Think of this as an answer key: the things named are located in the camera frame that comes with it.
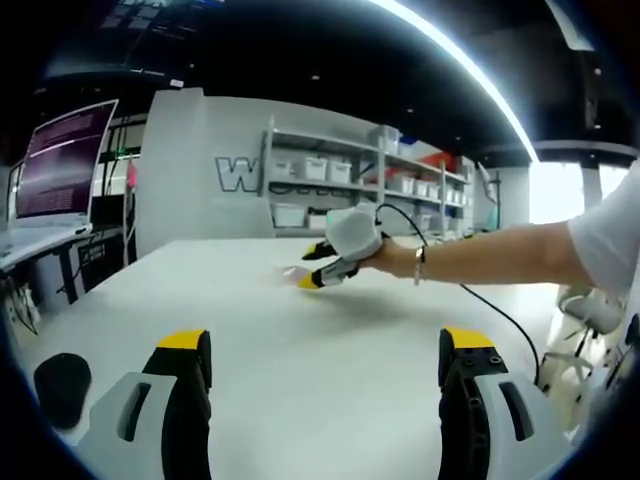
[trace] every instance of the white t-shirt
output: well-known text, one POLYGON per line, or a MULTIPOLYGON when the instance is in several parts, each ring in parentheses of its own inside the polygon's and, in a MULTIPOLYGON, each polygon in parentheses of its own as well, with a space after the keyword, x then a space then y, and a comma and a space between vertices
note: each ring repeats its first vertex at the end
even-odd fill
MULTIPOLYGON (((602 203, 569 221, 573 245, 585 270, 603 291, 627 296, 625 331, 640 313, 640 161, 602 203)), ((629 347, 619 343, 616 361, 629 347)))

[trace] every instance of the red object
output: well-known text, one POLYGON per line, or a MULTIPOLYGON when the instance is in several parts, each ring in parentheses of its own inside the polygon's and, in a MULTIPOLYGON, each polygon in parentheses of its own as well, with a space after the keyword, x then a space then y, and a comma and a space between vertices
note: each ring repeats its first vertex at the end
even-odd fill
POLYGON ((136 167, 133 162, 129 163, 129 175, 127 175, 127 184, 129 188, 135 188, 138 183, 138 176, 136 174, 136 167))
POLYGON ((453 155, 447 152, 439 152, 434 153, 433 155, 427 155, 426 157, 419 158, 418 162, 437 168, 440 168, 440 162, 444 162, 444 167, 447 171, 452 173, 455 173, 456 171, 456 159, 453 155))
MULTIPOLYGON (((449 172, 456 172, 456 159, 453 155, 447 152, 438 152, 432 155, 427 155, 416 160, 418 163, 424 163, 425 165, 431 165, 432 167, 440 168, 440 162, 444 161, 445 169, 449 172)), ((403 171, 402 168, 389 167, 386 171, 386 177, 391 178, 396 173, 403 171)))

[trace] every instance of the laptop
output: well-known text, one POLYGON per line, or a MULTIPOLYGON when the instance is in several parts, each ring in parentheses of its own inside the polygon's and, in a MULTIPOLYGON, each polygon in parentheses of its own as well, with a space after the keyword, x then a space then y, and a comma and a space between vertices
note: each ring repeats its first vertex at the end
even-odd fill
POLYGON ((118 100, 37 127, 16 195, 16 217, 0 233, 0 270, 91 234, 94 175, 118 100))

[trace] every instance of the ceiling light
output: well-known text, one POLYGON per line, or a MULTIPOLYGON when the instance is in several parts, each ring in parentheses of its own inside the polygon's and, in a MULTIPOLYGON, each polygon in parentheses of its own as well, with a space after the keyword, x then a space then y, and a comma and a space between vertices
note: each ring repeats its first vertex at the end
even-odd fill
POLYGON ((502 113, 507 120, 511 124, 511 127, 520 138, 522 145, 525 150, 529 154, 532 162, 539 162, 538 154, 536 153, 533 145, 531 144, 531 140, 527 136, 527 132, 525 132, 524 127, 518 120, 518 117, 513 112, 505 98, 498 91, 496 86, 489 80, 489 78, 484 74, 484 72, 478 67, 473 60, 471 60, 466 53, 464 53, 460 47, 458 47, 455 43, 453 43, 449 37, 447 37, 444 33, 438 30, 431 23, 426 21, 420 15, 415 13, 414 11, 408 9, 407 7, 400 5, 395 0, 369 0, 371 3, 378 5, 390 13, 393 13, 398 18, 403 19, 405 22, 413 25, 415 28, 424 33, 431 40, 436 42, 443 50, 449 53, 460 65, 464 67, 464 69, 471 75, 484 90, 489 94, 489 96, 496 103, 498 108, 502 110, 502 113))

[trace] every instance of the white chair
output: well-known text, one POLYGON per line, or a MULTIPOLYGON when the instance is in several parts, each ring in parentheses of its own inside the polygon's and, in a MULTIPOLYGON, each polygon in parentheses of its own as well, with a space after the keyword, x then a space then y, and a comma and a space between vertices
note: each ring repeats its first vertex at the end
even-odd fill
POLYGON ((594 366, 582 358, 582 351, 589 336, 596 339, 599 335, 608 335, 614 332, 622 323, 624 312, 620 302, 611 300, 607 295, 596 289, 570 288, 558 302, 560 311, 581 323, 582 329, 573 332, 565 337, 569 340, 579 333, 583 333, 578 347, 573 353, 547 352, 542 358, 544 364, 548 359, 559 360, 567 368, 559 369, 553 375, 552 380, 548 380, 544 385, 540 385, 543 392, 551 388, 551 385, 568 368, 574 368, 579 383, 585 382, 584 369, 593 371, 594 366))
POLYGON ((209 203, 207 237, 275 238, 269 201, 263 197, 222 195, 209 203))

